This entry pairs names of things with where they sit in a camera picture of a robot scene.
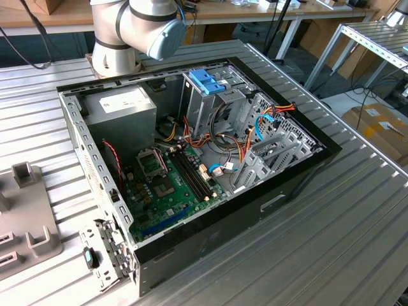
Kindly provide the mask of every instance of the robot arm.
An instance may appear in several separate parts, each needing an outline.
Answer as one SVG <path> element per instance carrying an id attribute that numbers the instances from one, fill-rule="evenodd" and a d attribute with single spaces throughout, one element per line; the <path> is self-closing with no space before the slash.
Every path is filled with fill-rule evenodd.
<path id="1" fill-rule="evenodd" d="M 386 23 L 399 31 L 405 31 L 408 22 L 408 0 L 401 0 L 391 14 L 387 17 Z"/>
<path id="2" fill-rule="evenodd" d="M 184 37 L 173 0 L 91 0 L 95 27 L 94 69 L 113 77 L 136 72 L 135 49 L 162 60 Z"/>

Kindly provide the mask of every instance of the motherboard chip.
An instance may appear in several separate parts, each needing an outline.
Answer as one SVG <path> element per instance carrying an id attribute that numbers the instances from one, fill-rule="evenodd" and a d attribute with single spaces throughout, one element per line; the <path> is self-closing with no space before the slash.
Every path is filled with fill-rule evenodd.
<path id="1" fill-rule="evenodd" d="M 150 221 L 150 218 L 148 215 L 144 214 L 144 215 L 140 215 L 139 217 L 137 217 L 137 220 L 140 224 L 145 224 Z"/>
<path id="2" fill-rule="evenodd" d="M 153 190 L 159 198 L 174 193 L 174 185 L 168 177 L 160 177 L 153 181 Z"/>

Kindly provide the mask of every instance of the expansion slot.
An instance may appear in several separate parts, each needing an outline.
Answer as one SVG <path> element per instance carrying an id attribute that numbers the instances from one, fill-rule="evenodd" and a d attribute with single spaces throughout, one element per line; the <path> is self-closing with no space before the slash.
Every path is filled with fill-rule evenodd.
<path id="1" fill-rule="evenodd" d="M 188 211 L 190 210 L 191 207 L 187 207 L 185 209 L 183 209 L 181 212 L 178 212 L 177 214 L 171 216 L 170 218 L 161 221 L 160 223 L 157 223 L 145 230 L 142 231 L 142 235 L 143 236 L 148 236 L 150 234 L 155 234 L 159 231 L 161 231 L 162 229 L 166 228 L 167 226 L 169 226 L 171 223 L 177 222 L 178 220 L 183 219 L 186 214 L 188 213 Z"/>
<path id="2" fill-rule="evenodd" d="M 170 156 L 170 160 L 200 202 L 211 197 L 211 190 L 198 175 L 187 156 L 182 152 L 176 152 Z"/>

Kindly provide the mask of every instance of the wooden desk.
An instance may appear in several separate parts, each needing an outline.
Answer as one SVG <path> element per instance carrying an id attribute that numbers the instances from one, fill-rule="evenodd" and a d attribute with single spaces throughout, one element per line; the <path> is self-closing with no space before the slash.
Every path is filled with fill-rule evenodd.
<path id="1" fill-rule="evenodd" d="M 283 58 L 285 56 L 300 22 L 304 19 L 364 17 L 364 21 L 369 21 L 375 12 L 375 10 L 359 8 L 355 8 L 353 11 L 332 11 L 314 2 L 314 0 L 309 0 L 307 4 L 301 4 L 298 10 L 286 13 L 284 20 L 292 20 L 292 23 L 277 57 Z M 256 4 L 248 8 L 241 8 L 229 2 L 213 3 L 203 1 L 198 3 L 196 24 L 271 21 L 272 15 L 273 9 L 264 11 Z M 37 17 L 47 28 L 48 33 L 93 31 L 92 11 L 88 0 L 65 0 L 51 16 L 38 15 Z M 193 20 L 192 14 L 186 13 L 186 23 L 192 24 Z M 38 34 L 28 14 L 24 11 L 0 8 L 0 26 L 10 36 Z"/>

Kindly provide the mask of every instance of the label sticker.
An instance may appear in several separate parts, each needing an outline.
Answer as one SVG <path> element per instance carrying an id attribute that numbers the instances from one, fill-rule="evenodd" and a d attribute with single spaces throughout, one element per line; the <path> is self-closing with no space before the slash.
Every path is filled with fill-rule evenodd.
<path id="1" fill-rule="evenodd" d="M 99 103 L 101 103 L 105 113 L 113 113 L 137 105 L 150 104 L 150 99 L 146 98 L 141 90 L 137 88 L 132 92 L 125 92 L 124 94 L 101 98 Z"/>
<path id="2" fill-rule="evenodd" d="M 365 110 L 365 111 L 372 117 L 380 116 L 380 113 L 373 108 L 369 108 L 368 110 Z"/>
<path id="3" fill-rule="evenodd" d="M 384 129 L 390 129 L 390 127 L 388 125 L 391 125 L 391 123 L 389 123 L 388 121 L 382 121 L 382 122 L 378 122 L 380 123 L 380 125 L 384 128 Z"/>
<path id="4" fill-rule="evenodd" d="M 225 164 L 225 168 L 227 168 L 228 170 L 232 170 L 232 168 L 234 168 L 234 164 L 228 162 Z"/>

